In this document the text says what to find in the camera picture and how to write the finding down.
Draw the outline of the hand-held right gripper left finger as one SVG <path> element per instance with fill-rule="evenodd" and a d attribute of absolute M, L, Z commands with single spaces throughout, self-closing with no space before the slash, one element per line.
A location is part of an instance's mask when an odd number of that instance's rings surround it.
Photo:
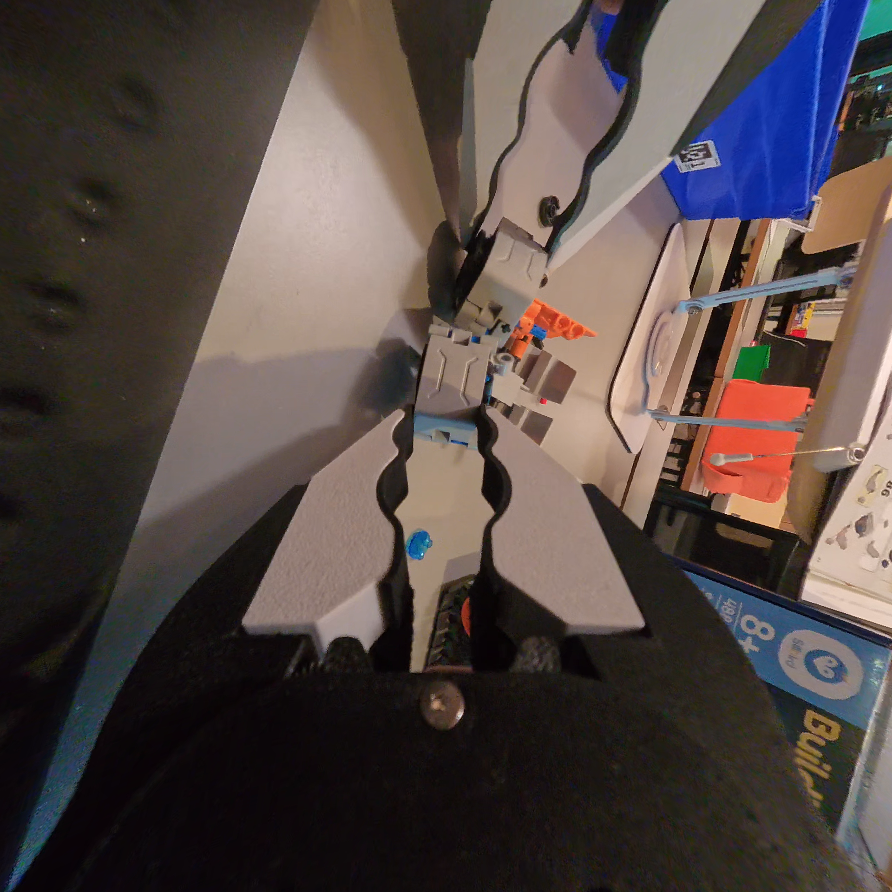
<path fill-rule="evenodd" d="M 311 478 L 243 615 L 245 632 L 309 636 L 319 656 L 351 638 L 379 670 L 409 669 L 414 592 L 396 510 L 412 443 L 412 410 L 399 408 Z"/>

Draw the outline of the red orange bin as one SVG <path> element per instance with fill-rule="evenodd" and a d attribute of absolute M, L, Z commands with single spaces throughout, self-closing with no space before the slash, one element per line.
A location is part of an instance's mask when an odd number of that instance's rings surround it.
<path fill-rule="evenodd" d="M 787 422 L 805 415 L 811 403 L 807 387 L 733 379 L 724 387 L 715 416 Z M 786 493 L 797 442 L 795 432 L 713 426 L 699 464 L 703 485 L 713 494 L 773 504 Z"/>

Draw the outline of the white document stand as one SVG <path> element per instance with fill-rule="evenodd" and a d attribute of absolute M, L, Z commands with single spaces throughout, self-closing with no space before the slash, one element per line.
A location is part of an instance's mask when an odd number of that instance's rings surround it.
<path fill-rule="evenodd" d="M 890 387 L 890 159 L 833 177 L 817 195 L 819 211 L 806 231 L 825 250 L 863 243 L 857 262 L 785 280 L 692 298 L 680 264 L 682 227 L 667 238 L 638 317 L 608 390 L 608 418 L 625 450 L 638 454 L 656 422 L 706 427 L 803 430 L 820 473 L 854 465 L 866 454 L 888 404 Z M 806 422 L 689 418 L 673 415 L 663 388 L 689 316 L 732 303 L 821 287 L 848 295 L 813 409 Z M 819 455 L 834 459 L 818 459 Z"/>

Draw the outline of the white printed instruction sheet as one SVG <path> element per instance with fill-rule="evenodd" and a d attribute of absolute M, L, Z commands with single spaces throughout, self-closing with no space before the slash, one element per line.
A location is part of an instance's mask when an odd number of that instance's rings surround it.
<path fill-rule="evenodd" d="M 891 479 L 890 440 L 885 437 L 880 437 L 876 440 L 873 446 L 867 451 L 864 461 L 859 466 L 864 463 L 876 463 L 889 467 Z M 827 525 L 831 514 L 816 538 L 813 552 L 815 551 L 820 534 Z M 802 590 L 802 597 L 804 600 L 815 605 L 849 614 L 853 617 L 859 617 L 865 621 L 890 627 L 891 570 L 890 588 L 887 588 L 884 591 L 865 590 L 861 587 L 840 583 L 834 579 L 814 573 L 810 569 L 811 560 L 807 568 L 807 575 Z"/>

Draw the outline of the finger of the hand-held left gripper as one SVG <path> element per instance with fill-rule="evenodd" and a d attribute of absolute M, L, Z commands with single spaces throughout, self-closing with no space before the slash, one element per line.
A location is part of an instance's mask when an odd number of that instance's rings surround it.
<path fill-rule="evenodd" d="M 498 172 L 517 144 L 532 76 L 584 15 L 573 1 L 492 1 L 465 61 L 459 137 L 459 237 L 469 246 L 497 194 Z"/>
<path fill-rule="evenodd" d="M 577 194 L 555 226 L 550 271 L 581 251 L 668 165 L 756 14 L 751 1 L 657 6 L 617 116 L 587 155 Z"/>

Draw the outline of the small grey brick hinge assembly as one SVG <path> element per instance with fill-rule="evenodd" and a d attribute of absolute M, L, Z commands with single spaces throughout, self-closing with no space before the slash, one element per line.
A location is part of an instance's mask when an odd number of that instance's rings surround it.
<path fill-rule="evenodd" d="M 491 354 L 488 341 L 463 329 L 429 336 L 415 398 L 417 439 L 477 449 Z"/>

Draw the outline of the dark blue toy box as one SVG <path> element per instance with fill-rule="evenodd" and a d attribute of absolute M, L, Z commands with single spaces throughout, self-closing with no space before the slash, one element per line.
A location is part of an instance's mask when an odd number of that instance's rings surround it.
<path fill-rule="evenodd" d="M 700 564 L 674 562 L 766 685 L 811 804 L 845 840 L 888 712 L 890 639 Z"/>

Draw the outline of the grey orange tracked brick robot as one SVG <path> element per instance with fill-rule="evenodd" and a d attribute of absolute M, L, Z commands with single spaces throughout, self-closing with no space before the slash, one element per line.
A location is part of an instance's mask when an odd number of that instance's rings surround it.
<path fill-rule="evenodd" d="M 440 586 L 426 651 L 425 672 L 470 671 L 473 668 L 470 592 L 474 581 L 475 574 L 466 574 Z"/>

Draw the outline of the blue bin with tag label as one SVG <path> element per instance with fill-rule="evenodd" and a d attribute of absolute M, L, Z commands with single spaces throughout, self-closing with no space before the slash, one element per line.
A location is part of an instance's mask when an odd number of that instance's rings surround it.
<path fill-rule="evenodd" d="M 596 2 L 597 15 L 608 19 L 596 26 L 597 54 L 621 98 L 660 3 Z M 791 217 L 810 208 L 828 175 L 831 131 L 870 4 L 819 2 L 712 124 L 692 141 L 686 127 L 658 176 L 683 217 Z M 712 88 L 730 84 L 719 81 L 722 75 L 741 72 L 731 63 L 744 61 L 746 39 L 757 37 L 752 28 L 763 8 L 757 2 L 754 22 Z"/>

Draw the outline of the grey orange brick wheel assembly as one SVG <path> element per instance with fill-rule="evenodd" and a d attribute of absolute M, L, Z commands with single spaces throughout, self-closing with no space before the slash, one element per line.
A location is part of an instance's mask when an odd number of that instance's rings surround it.
<path fill-rule="evenodd" d="M 549 256 L 530 234 L 502 219 L 492 236 L 476 236 L 454 288 L 453 322 L 471 344 L 489 349 L 483 403 L 541 445 L 577 371 L 551 341 L 585 341 L 597 333 L 544 302 Z"/>

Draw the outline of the brick building instruction booklet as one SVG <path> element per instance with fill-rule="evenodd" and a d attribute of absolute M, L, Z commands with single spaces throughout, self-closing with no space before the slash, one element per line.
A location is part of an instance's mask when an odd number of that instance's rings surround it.
<path fill-rule="evenodd" d="M 890 588 L 889 467 L 864 463 L 857 468 L 820 534 L 810 569 L 865 590 Z"/>

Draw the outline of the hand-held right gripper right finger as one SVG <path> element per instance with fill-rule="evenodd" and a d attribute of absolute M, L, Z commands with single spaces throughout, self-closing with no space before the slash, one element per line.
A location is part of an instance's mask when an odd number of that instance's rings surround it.
<path fill-rule="evenodd" d="M 586 642 L 645 630 L 579 480 L 507 418 L 481 408 L 492 509 L 474 579 L 475 671 L 594 671 Z"/>

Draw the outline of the black dimpled cushion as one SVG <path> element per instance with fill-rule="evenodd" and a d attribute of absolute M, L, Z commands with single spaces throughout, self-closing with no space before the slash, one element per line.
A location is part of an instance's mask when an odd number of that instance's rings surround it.
<path fill-rule="evenodd" d="M 318 2 L 2 2 L 2 711 L 136 526 Z"/>

